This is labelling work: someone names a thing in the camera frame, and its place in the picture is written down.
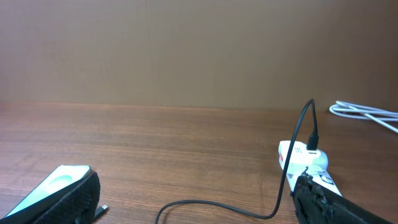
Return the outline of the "white USB charger adapter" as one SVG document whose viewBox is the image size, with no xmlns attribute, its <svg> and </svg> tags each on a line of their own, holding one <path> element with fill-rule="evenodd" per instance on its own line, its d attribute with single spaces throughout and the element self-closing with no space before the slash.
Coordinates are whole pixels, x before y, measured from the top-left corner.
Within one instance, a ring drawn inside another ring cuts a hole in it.
<svg viewBox="0 0 398 224">
<path fill-rule="evenodd" d="M 328 168 L 328 157 L 325 152 L 317 149 L 316 151 L 308 151 L 306 149 L 301 152 L 293 152 L 289 162 L 290 173 L 304 170 L 308 167 L 307 172 L 323 172 Z"/>
</svg>

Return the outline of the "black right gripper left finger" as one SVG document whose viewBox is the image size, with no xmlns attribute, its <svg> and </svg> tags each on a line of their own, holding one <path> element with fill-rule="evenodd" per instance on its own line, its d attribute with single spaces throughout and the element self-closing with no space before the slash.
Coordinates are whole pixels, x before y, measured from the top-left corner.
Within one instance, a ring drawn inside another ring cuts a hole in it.
<svg viewBox="0 0 398 224">
<path fill-rule="evenodd" d="M 1 219 L 1 224 L 91 224 L 100 199 L 96 172 Z"/>
</svg>

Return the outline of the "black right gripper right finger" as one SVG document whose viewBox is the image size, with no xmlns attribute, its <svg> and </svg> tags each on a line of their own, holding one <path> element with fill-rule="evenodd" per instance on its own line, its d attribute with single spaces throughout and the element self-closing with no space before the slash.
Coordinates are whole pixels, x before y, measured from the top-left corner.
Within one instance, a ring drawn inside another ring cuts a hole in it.
<svg viewBox="0 0 398 224">
<path fill-rule="evenodd" d="M 298 177 L 292 198 L 300 224 L 391 224 L 313 181 Z"/>
</svg>

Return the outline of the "white power strip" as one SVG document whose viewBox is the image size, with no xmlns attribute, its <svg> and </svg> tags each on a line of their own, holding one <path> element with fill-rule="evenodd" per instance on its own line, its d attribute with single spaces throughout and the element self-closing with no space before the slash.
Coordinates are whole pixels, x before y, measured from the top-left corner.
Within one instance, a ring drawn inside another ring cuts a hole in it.
<svg viewBox="0 0 398 224">
<path fill-rule="evenodd" d="M 307 145 L 305 143 L 295 141 L 292 152 L 294 152 L 294 151 L 301 152 L 301 150 L 304 150 L 304 149 L 308 150 Z M 308 167 L 306 167 L 304 170 L 290 173 L 289 167 L 288 167 L 286 178 L 289 183 L 291 191 L 294 190 L 298 177 L 305 171 L 308 175 L 313 177 L 313 180 L 316 183 L 322 185 L 323 187 L 327 188 L 328 190 L 331 190 L 332 192 L 341 196 L 340 191 L 338 190 L 335 182 L 333 181 L 333 179 L 331 178 L 331 176 L 327 172 L 327 170 L 323 171 L 323 172 L 307 172 L 307 170 L 308 170 Z"/>
</svg>

